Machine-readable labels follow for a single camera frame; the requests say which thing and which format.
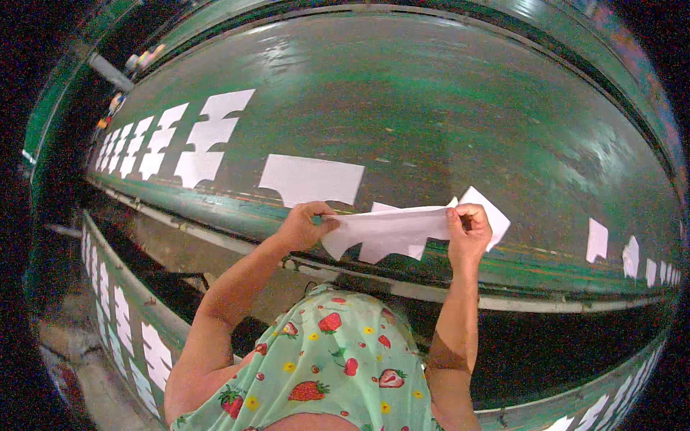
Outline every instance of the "strawberry pattern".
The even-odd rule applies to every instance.
[[[317,286],[256,340],[228,384],[170,429],[261,431],[319,410],[362,431],[441,430],[410,339],[404,317],[380,301]]]

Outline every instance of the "fingers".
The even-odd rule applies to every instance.
[[[331,230],[336,230],[340,227],[340,222],[334,219],[322,219],[321,224],[314,226],[319,232],[319,238],[329,233]]]
[[[301,211],[304,211],[309,217],[322,214],[337,215],[335,211],[333,211],[333,209],[329,207],[326,202],[314,201],[309,203],[301,203],[296,208],[298,207]]]
[[[460,215],[455,211],[455,208],[447,208],[446,217],[448,217],[448,231],[452,236],[464,233],[462,220],[460,220]]]
[[[470,216],[472,221],[478,223],[479,225],[489,223],[489,218],[486,215],[486,211],[484,211],[484,206],[478,203],[461,203],[455,207],[455,211],[459,216]]]

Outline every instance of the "metal rail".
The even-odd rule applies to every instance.
[[[248,241],[233,238],[230,235],[214,232],[211,229],[205,228],[202,225],[194,223],[189,220],[182,220],[179,217],[166,214],[165,212],[156,210],[142,203],[138,198],[126,196],[112,188],[103,186],[92,179],[87,178],[86,181],[92,186],[102,190],[109,197],[114,200],[127,205],[128,207],[144,214],[151,219],[157,220],[166,226],[181,230],[198,239],[207,241],[211,244],[218,245],[233,252],[247,255],[251,253],[257,246]],[[443,303],[446,298],[447,290],[428,285],[421,285],[416,283],[408,283],[405,281],[397,281],[387,277],[381,277],[371,274],[363,274],[340,268],[333,265],[328,265],[320,262],[315,262],[302,257],[288,255],[285,262],[285,268],[295,269],[303,274],[311,275],[321,279],[322,281],[334,281],[340,274],[347,274],[351,276],[361,277],[375,281],[376,284],[385,283],[388,286],[388,291],[399,297],[406,297],[412,299],[419,299],[423,301],[430,301],[436,303]],[[511,311],[511,312],[532,312],[532,313],[590,313],[590,312],[610,312],[628,310],[631,308],[644,307],[646,305],[653,305],[662,301],[666,301],[664,295],[657,295],[654,297],[642,297],[632,300],[617,300],[617,301],[568,301],[563,297],[561,300],[546,300],[546,299],[523,299],[523,298],[508,298],[497,295],[480,294],[479,309],[494,310],[494,311]]]

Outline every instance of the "woman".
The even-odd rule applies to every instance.
[[[426,368],[399,316],[373,297],[329,285],[281,314],[233,364],[230,334],[283,257],[337,227],[333,219],[314,225],[319,214],[335,215],[324,202],[293,208],[276,234],[206,293],[166,386],[171,429],[480,430],[469,393],[477,270],[491,239],[480,205],[446,210],[453,280]]]

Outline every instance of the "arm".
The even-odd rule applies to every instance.
[[[460,205],[447,215],[453,280],[436,322],[426,379],[432,412],[443,428],[481,430],[472,408],[470,380],[477,361],[477,272],[492,232],[482,206]]]
[[[337,227],[332,219],[313,225],[311,217],[318,214],[335,215],[324,202],[293,208],[275,235],[225,271],[204,295],[166,384],[168,422],[199,408],[251,360],[253,352],[241,363],[233,363],[230,335],[283,257],[290,251],[310,248]]]

